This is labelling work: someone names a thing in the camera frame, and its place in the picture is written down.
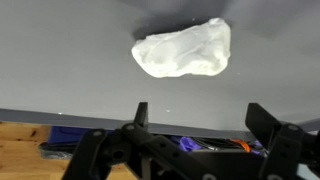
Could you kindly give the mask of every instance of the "white plastic bag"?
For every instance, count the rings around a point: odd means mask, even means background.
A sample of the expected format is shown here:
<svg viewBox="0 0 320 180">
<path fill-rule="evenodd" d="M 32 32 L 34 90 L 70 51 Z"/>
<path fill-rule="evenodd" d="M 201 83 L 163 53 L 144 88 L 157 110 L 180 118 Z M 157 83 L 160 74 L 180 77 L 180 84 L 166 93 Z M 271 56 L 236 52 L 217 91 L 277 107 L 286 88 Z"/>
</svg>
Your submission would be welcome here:
<svg viewBox="0 0 320 180">
<path fill-rule="evenodd" d="M 230 27 L 215 18 L 183 31 L 148 36 L 136 42 L 132 55 L 153 77 L 214 76 L 228 65 L 230 37 Z"/>
</svg>

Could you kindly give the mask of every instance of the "orange wire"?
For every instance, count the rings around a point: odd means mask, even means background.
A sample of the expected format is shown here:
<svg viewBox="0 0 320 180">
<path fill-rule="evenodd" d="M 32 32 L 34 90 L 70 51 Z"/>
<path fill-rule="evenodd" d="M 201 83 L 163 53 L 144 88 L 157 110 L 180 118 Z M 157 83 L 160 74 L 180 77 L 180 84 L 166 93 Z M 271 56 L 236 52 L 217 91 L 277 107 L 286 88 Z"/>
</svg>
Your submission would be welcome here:
<svg viewBox="0 0 320 180">
<path fill-rule="evenodd" d="M 250 152 L 250 147 L 246 142 L 244 142 L 242 140 L 231 140 L 231 141 L 235 142 L 235 143 L 239 143 L 246 152 Z"/>
</svg>

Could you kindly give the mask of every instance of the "screw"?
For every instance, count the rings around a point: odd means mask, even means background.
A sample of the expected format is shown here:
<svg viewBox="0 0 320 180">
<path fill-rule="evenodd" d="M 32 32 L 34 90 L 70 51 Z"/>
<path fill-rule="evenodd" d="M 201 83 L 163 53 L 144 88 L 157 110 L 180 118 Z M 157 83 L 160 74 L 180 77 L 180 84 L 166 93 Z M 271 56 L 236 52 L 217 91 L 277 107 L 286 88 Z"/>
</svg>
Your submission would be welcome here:
<svg viewBox="0 0 320 180">
<path fill-rule="evenodd" d="M 283 180 L 282 177 L 276 175 L 276 174 L 269 174 L 268 180 Z"/>
<path fill-rule="evenodd" d="M 126 127 L 126 129 L 129 131 L 134 130 L 134 125 L 130 124 Z"/>
<path fill-rule="evenodd" d="M 295 126 L 295 125 L 289 125 L 288 128 L 291 129 L 291 130 L 293 130 L 293 131 L 298 130 L 298 127 Z"/>
<path fill-rule="evenodd" d="M 216 180 L 217 178 L 212 174 L 205 174 L 202 176 L 202 180 Z"/>
<path fill-rule="evenodd" d="M 95 131 L 95 132 L 93 132 L 93 135 L 94 135 L 94 136 L 100 136 L 101 134 L 102 134 L 101 131 Z"/>
</svg>

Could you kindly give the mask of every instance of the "gray table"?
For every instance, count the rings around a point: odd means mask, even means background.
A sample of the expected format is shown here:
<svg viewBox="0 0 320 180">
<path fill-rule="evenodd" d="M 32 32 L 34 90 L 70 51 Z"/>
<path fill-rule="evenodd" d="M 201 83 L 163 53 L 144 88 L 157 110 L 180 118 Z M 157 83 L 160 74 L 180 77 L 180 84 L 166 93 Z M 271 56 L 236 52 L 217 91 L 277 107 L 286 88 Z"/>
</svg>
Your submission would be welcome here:
<svg viewBox="0 0 320 180">
<path fill-rule="evenodd" d="M 156 79 L 131 57 L 137 39 L 213 17 L 232 28 L 218 76 Z M 281 120 L 315 119 L 319 17 L 318 0 L 2 0 L 0 107 L 120 121 L 148 101 L 152 123 L 246 130 L 247 104 L 259 102 Z"/>
</svg>

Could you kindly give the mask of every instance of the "wooden surface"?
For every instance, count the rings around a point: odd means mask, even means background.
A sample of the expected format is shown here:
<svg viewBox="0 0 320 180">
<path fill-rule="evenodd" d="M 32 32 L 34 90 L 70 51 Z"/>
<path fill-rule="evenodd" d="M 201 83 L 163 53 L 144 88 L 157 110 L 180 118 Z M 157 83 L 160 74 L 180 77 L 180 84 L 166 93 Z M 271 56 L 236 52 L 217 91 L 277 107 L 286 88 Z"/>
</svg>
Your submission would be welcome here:
<svg viewBox="0 0 320 180">
<path fill-rule="evenodd" d="M 44 160 L 38 145 L 47 140 L 49 127 L 0 122 L 0 180 L 61 179 L 67 160 Z M 135 179 L 123 166 L 116 166 L 110 180 Z"/>
</svg>

